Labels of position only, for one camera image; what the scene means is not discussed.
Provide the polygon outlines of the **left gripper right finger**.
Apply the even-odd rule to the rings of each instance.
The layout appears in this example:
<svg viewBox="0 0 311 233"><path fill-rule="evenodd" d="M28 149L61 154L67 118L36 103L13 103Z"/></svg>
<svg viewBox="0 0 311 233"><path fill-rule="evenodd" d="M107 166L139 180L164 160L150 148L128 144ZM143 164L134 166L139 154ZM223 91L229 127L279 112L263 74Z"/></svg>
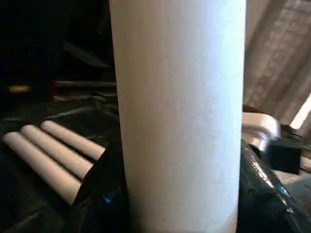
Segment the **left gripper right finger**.
<svg viewBox="0 0 311 233"><path fill-rule="evenodd" d="M277 176L241 143L239 233L298 233L297 203Z"/></svg>

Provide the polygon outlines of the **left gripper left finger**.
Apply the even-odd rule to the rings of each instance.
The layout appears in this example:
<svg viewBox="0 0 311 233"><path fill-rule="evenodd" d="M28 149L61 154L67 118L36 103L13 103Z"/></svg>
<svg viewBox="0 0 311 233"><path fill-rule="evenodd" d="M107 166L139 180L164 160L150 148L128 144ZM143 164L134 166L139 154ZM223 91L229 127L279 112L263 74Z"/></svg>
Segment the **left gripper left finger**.
<svg viewBox="0 0 311 233"><path fill-rule="evenodd" d="M110 142L83 179L69 211L69 232L130 232L121 140Z"/></svg>

